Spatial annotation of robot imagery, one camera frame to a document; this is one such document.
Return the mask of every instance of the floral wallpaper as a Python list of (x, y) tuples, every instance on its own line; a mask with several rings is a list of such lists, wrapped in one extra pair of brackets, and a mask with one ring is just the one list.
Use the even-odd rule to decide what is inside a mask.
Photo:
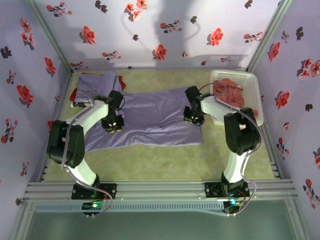
[[(80, 69), (77, 63), (89, 69), (246, 68), (279, 4), (279, 0), (34, 2), (73, 69)], [(271, 50), (271, 61), (277, 47)]]
[(292, 2), (254, 70), (278, 161), (295, 184), (311, 239), (320, 236), (320, 26), (312, 20), (319, 18), (317, 4)]
[[(68, 72), (26, 1), (0, 3), (5, 6), (0, 9), (0, 233), (7, 240), (28, 182), (39, 180), (47, 122)], [(57, 14), (63, 10), (52, 8)]]

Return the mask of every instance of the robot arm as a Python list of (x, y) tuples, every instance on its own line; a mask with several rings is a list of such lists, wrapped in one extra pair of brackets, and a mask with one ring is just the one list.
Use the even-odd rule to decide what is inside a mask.
[(54, 121), (49, 135), (46, 150), (47, 156), (55, 163), (62, 164), (67, 129), (72, 124), (64, 165), (68, 166), (71, 173), (82, 183), (98, 187), (100, 184), (99, 177), (90, 169), (84, 159), (85, 135), (100, 120), (102, 127), (108, 133), (120, 131), (124, 126), (124, 121), (121, 115), (117, 115), (117, 109), (122, 100), (123, 95), (113, 90), (108, 97), (96, 96), (94, 98), (94, 107), (87, 106), (76, 116), (66, 121)]
[[(201, 94), (196, 86), (189, 87), (185, 94), (191, 105), (184, 109), (185, 121), (199, 126), (205, 121), (204, 115), (209, 114), (224, 123), (225, 139), (230, 155), (226, 169), (221, 175), (221, 187), (226, 195), (241, 188), (244, 182), (241, 172), (242, 165), (249, 157), (248, 153), (254, 150), (261, 141), (258, 130), (234, 107), (217, 100), (210, 93)], [(242, 108), (239, 111), (255, 121), (251, 108)]]

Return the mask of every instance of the pink cloth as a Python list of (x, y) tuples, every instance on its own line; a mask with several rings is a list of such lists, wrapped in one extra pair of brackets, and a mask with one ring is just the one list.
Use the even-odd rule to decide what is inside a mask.
[[(245, 99), (242, 96), (243, 88), (241, 86), (238, 86), (234, 81), (230, 80), (229, 78), (215, 80), (214, 83), (220, 83), (226, 86), (226, 92), (223, 95), (219, 95), (225, 91), (225, 88), (219, 84), (213, 85), (213, 94), (217, 95), (216, 97), (220, 101), (223, 101), (236, 108), (242, 108), (245, 106)], [(258, 111), (255, 109), (252, 109), (252, 111), (255, 118), (257, 118), (259, 114)]]

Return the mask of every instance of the white basket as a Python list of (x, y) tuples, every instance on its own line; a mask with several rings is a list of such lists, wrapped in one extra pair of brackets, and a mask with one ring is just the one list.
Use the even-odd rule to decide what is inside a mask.
[[(264, 123), (264, 115), (260, 100), (260, 91), (256, 75), (245, 71), (231, 70), (213, 70), (210, 73), (210, 83), (215, 80), (230, 79), (242, 86), (242, 96), (244, 98), (244, 107), (249, 107), (258, 111), (258, 117), (255, 119), (258, 126)], [(213, 93), (213, 86), (210, 85), (210, 93)], [(224, 123), (211, 116), (215, 125), (223, 126)]]

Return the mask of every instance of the glass panel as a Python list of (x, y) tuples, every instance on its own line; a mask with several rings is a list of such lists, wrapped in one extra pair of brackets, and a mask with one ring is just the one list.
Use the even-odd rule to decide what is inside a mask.
[(236, 217), (202, 212), (82, 213), (33, 215), (28, 240), (294, 240), (284, 200), (253, 201)]

